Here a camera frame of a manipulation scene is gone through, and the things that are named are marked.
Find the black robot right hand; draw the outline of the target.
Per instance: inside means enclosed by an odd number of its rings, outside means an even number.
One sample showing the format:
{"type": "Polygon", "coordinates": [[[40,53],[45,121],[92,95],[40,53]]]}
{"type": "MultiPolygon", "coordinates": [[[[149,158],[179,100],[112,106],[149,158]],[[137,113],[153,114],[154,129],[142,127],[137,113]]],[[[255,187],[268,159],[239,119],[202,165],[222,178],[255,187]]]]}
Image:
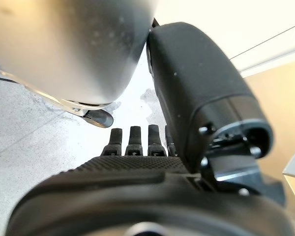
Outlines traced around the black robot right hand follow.
{"type": "Polygon", "coordinates": [[[151,29],[149,70],[166,120],[111,130],[100,156],[36,185],[15,206],[7,236],[293,236],[282,183],[257,160],[273,131],[222,50],[179,22],[151,29]]]}

